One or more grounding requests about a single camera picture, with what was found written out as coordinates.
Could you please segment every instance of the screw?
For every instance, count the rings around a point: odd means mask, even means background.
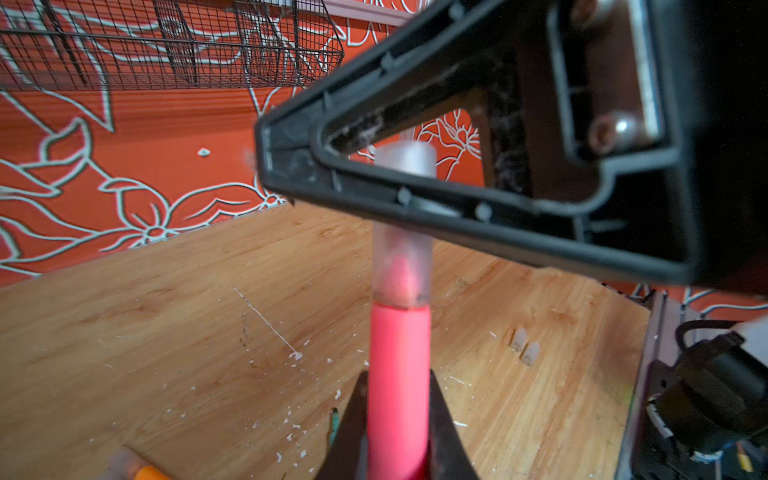
[[[614,6],[614,0],[577,0],[571,9],[571,26],[587,30],[602,23]]]
[[[632,148],[639,133],[631,114],[614,112],[600,115],[589,127],[589,147],[598,155],[608,155]]]

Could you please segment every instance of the white scratch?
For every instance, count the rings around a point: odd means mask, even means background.
[[[253,305],[251,305],[251,304],[250,304],[250,302],[248,301],[248,299],[247,299],[245,296],[243,296],[243,294],[242,294],[242,293],[240,293],[240,291],[239,291],[237,288],[235,288],[235,286],[234,286],[234,285],[232,285],[232,290],[236,291],[236,292],[237,292],[237,294],[238,294],[238,295],[240,295],[240,298],[242,298],[243,300],[245,300],[245,303],[246,303],[246,305],[248,305],[248,307],[249,307],[251,310],[253,310],[254,312],[256,312],[256,314],[257,314],[258,316],[260,316],[262,320],[264,320],[264,323],[266,323],[266,325],[267,325],[267,326],[268,326],[268,327],[269,327],[269,328],[270,328],[270,329],[271,329],[273,332],[275,332],[275,335],[277,335],[278,337],[280,337],[280,339],[283,341],[283,343],[285,343],[286,345],[288,345],[288,348],[290,348],[291,350],[293,350],[293,353],[291,353],[290,355],[288,355],[288,358],[290,358],[290,357],[292,357],[292,356],[293,356],[293,357],[295,357],[295,358],[296,358],[296,360],[298,361],[298,359],[300,359],[301,357],[303,357],[303,355],[302,355],[301,353],[297,352],[297,351],[296,351],[296,349],[294,349],[294,348],[293,348],[293,345],[291,345],[290,343],[288,343],[288,340],[286,340],[286,339],[285,339],[285,338],[284,338],[282,335],[280,335],[280,334],[277,332],[277,330],[275,330],[275,327],[273,327],[273,326],[272,326],[272,324],[269,322],[269,320],[267,320],[266,318],[264,318],[264,315],[262,315],[262,314],[261,314],[261,312],[259,312],[259,310],[256,310],[256,309],[253,307]]]

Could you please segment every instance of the wire basket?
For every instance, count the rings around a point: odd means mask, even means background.
[[[0,89],[302,87],[344,57],[323,0],[0,0]]]

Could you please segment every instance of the translucent marker cap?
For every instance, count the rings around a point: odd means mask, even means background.
[[[430,144],[399,141],[376,150],[374,164],[403,173],[434,178],[437,154]],[[429,235],[385,223],[373,223],[373,301],[400,309],[429,304],[432,288],[432,244]]]

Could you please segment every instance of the wood grain surface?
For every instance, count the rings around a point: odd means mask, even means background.
[[[93,478],[128,445],[176,480],[311,478],[368,358],[370,232],[281,207],[0,291],[0,477]],[[432,305],[481,477],[613,478],[645,309],[442,242]]]

